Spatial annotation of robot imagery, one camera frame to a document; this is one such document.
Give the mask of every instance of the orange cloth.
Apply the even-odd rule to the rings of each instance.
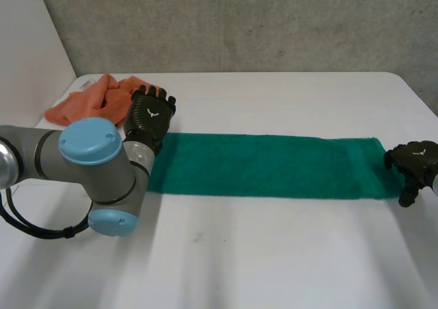
[[[117,82],[114,77],[105,74],[84,92],[69,94],[63,102],[48,109],[44,117],[49,122],[63,126],[87,117],[103,117],[120,124],[131,105],[132,93],[142,84],[146,88],[150,86],[134,76]]]

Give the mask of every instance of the black cable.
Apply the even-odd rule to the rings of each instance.
[[[26,220],[16,209],[14,205],[14,201],[12,200],[12,191],[10,188],[6,189],[6,199],[8,201],[9,208],[11,209],[11,212],[13,215],[16,216],[18,220],[16,220],[13,216],[11,216],[6,209],[3,207],[3,199],[1,197],[0,193],[0,216],[10,225],[13,227],[19,229],[20,231],[41,239],[59,239],[59,238],[72,238],[76,234],[84,231],[88,228],[88,213],[85,218],[82,219],[81,222],[79,222],[76,226],[67,227],[63,230],[50,230],[38,227],[37,225],[34,225],[33,223],[30,223],[28,220]]]

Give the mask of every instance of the green towel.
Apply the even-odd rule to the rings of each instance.
[[[149,190],[184,195],[390,198],[402,189],[376,138],[167,134]]]

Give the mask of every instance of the white table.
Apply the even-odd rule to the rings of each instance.
[[[78,90],[87,75],[69,91]],[[118,79],[129,76],[117,75]],[[177,98],[173,132],[438,142],[438,119],[389,73],[139,74]],[[53,127],[41,121],[38,127]],[[19,210],[78,222],[78,185],[28,180]],[[0,307],[438,308],[438,198],[397,201],[149,193],[135,236],[41,241],[0,222]]]

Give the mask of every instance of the gray concrete wall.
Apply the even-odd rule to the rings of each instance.
[[[389,71],[438,113],[438,0],[44,0],[78,75]]]

